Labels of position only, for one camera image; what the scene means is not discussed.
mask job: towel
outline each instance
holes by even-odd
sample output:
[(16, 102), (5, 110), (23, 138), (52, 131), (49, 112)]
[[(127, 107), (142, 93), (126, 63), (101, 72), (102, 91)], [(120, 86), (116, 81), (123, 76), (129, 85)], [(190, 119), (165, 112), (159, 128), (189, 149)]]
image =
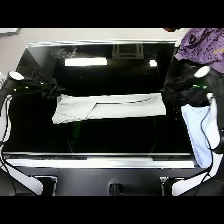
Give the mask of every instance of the towel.
[[(201, 130), (201, 122), (207, 115), (209, 106), (192, 107), (189, 104), (181, 107), (182, 116), (187, 126), (191, 145), (194, 151), (195, 159), (201, 168), (207, 168), (212, 162), (211, 151)], [(203, 130), (209, 121), (209, 116), (205, 118), (202, 124)]]
[(52, 118), (54, 124), (87, 119), (148, 117), (166, 115), (160, 93), (73, 97), (58, 97)]

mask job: purple cloth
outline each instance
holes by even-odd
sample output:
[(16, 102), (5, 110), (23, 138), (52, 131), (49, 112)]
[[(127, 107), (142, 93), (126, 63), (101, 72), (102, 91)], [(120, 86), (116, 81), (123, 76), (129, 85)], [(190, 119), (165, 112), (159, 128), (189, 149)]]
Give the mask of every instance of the purple cloth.
[(175, 55), (224, 73), (224, 28), (191, 28)]

